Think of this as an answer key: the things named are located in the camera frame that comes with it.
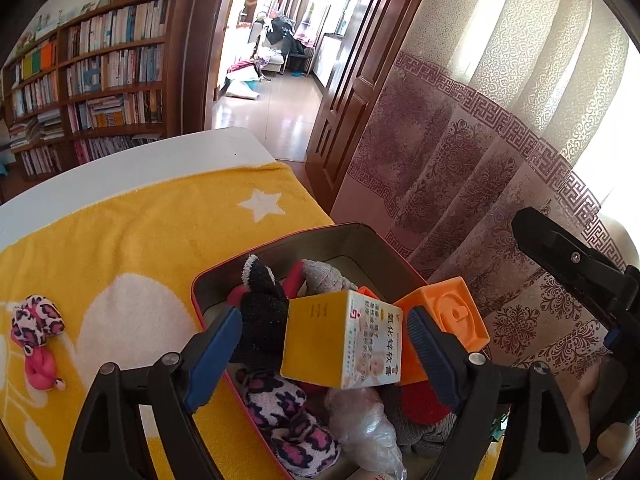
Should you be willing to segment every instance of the screw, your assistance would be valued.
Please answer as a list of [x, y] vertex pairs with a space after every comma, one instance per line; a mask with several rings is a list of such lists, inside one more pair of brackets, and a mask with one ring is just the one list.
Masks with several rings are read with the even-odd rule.
[[165, 366], [173, 366], [177, 364], [179, 360], [180, 354], [178, 354], [178, 352], [169, 352], [168, 354], [164, 354], [161, 359], [162, 364]]
[[536, 361], [533, 363], [533, 369], [539, 374], [546, 374], [549, 371], [549, 367], [542, 361]]
[[481, 366], [486, 362], [486, 357], [484, 357], [480, 352], [473, 352], [469, 354], [469, 362]]
[[109, 375], [116, 369], [115, 363], [105, 363], [100, 367], [100, 373], [102, 375]]

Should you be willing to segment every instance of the orange toy block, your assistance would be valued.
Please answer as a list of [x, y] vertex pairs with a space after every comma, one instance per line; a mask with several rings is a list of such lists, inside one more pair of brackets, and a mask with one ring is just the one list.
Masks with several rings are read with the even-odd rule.
[[424, 306], [438, 327], [443, 332], [454, 334], [468, 352], [478, 352], [489, 342], [480, 312], [461, 277], [417, 288], [394, 305], [399, 306], [404, 314], [400, 385], [427, 380], [406, 331], [408, 313], [414, 306]]

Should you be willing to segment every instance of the plastic bag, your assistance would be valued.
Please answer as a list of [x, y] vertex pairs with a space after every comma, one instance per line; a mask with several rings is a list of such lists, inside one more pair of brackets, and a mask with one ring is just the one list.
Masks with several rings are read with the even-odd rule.
[[329, 429], [342, 449], [361, 468], [406, 480], [396, 430], [373, 388], [330, 389], [324, 398]]

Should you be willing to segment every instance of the yellow towel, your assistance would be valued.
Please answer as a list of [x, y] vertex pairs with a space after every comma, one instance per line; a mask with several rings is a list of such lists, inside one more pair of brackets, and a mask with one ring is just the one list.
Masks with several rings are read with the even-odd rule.
[[[82, 402], [101, 363], [151, 364], [164, 351], [181, 349], [198, 330], [191, 306], [198, 273], [275, 238], [330, 223], [290, 169], [276, 163], [117, 196], [0, 253], [0, 418], [37, 478], [62, 478]], [[66, 381], [64, 392], [27, 386], [24, 358], [8, 338], [12, 307], [30, 294], [52, 300], [66, 323], [65, 333], [48, 344]], [[154, 434], [148, 413], [147, 436]], [[283, 478], [228, 384], [219, 384], [195, 420], [225, 479]], [[159, 478], [172, 478], [159, 438], [148, 441]]]

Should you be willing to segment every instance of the white star pattern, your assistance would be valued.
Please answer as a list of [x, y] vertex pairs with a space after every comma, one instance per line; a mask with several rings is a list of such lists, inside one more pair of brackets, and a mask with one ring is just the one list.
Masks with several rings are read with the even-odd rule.
[[258, 223], [269, 213], [284, 215], [285, 212], [278, 207], [278, 200], [282, 193], [268, 194], [254, 189], [249, 200], [239, 203], [240, 207], [250, 209], [254, 213], [254, 222]]

